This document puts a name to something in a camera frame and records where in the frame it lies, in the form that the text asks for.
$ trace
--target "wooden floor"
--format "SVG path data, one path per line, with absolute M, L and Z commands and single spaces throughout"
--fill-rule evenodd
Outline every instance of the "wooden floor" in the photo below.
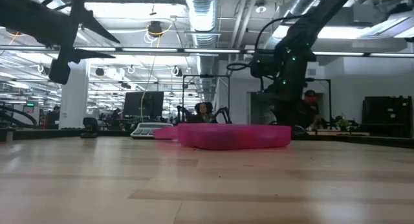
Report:
M 129 138 L 0 145 L 1 224 L 413 224 L 414 151 L 203 151 Z

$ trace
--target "column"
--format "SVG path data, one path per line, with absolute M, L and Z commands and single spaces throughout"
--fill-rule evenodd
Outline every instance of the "column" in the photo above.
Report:
M 83 128 L 83 118 L 86 117 L 91 66 L 87 60 L 69 66 L 71 75 L 62 88 L 59 129 Z

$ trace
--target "ceiling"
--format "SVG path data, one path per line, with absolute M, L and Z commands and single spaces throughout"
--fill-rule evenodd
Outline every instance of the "ceiling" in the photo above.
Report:
M 253 8 L 246 29 L 239 27 L 237 35 L 240 36 L 243 30 L 244 36 L 240 47 L 253 45 L 257 38 L 257 33 L 272 18 L 280 13 L 281 6 L 287 6 L 290 0 L 264 0 L 265 12 L 258 13 Z M 382 4 L 393 0 L 354 0 L 354 3 L 347 3 L 352 8 L 353 5 L 362 5 L 372 11 L 377 11 L 374 5 Z M 76 38 L 75 47 L 171 47 L 171 48 L 192 48 L 193 30 L 191 29 L 188 8 L 185 5 L 153 4 L 152 0 L 148 3 L 86 3 L 86 7 L 94 12 L 97 20 L 117 39 L 120 44 L 112 43 L 90 30 L 79 30 Z M 63 2 L 55 0 L 52 5 L 58 6 Z M 229 48 L 230 39 L 236 25 L 238 12 L 243 11 L 242 19 L 246 17 L 249 10 L 250 0 L 246 0 L 246 6 L 241 6 L 241 0 L 219 0 L 218 27 L 214 34 L 218 35 L 217 48 Z M 163 30 L 167 30 L 162 37 L 150 42 L 147 37 L 147 26 L 151 21 L 160 21 Z M 262 35 L 260 42 L 264 44 L 271 34 L 274 34 L 276 26 L 269 27 Z M 0 28 L 0 45 L 41 45 L 31 36 L 13 37 L 6 29 Z M 314 50 L 320 51 L 366 51 L 367 49 L 378 52 L 396 52 L 406 47 L 403 39 L 383 38 L 383 39 L 320 39 L 314 46 Z M 19 84 L 2 82 L 0 84 L 0 99 L 6 102 L 41 100 L 40 106 L 48 109 L 60 104 L 61 85 L 46 82 L 47 76 L 42 73 L 43 66 L 49 66 L 52 59 L 57 54 L 27 53 L 24 51 L 0 51 L 0 80 L 11 78 L 24 79 L 26 81 Z M 211 55 L 220 60 L 227 60 L 217 55 Z M 153 73 L 150 75 L 151 66 L 154 63 Z M 149 84 L 148 91 L 165 91 L 167 107 L 176 106 L 180 103 L 182 78 L 177 78 L 171 72 L 175 67 L 182 70 L 183 74 L 199 74 L 197 65 L 197 55 L 180 56 L 148 56 L 148 55 L 117 55 L 116 59 L 91 59 L 91 74 L 89 86 L 89 111 L 95 108 L 114 109 L 122 107 L 124 93 L 130 91 L 124 89 L 118 81 L 134 84 L 133 90 L 143 91 L 146 82 L 150 79 L 158 81 L 160 84 Z M 104 69 L 104 76 L 97 76 L 96 69 Z M 192 80 L 186 90 L 186 101 L 188 107 L 193 107 L 195 103 L 204 98 L 203 86 L 198 78 Z

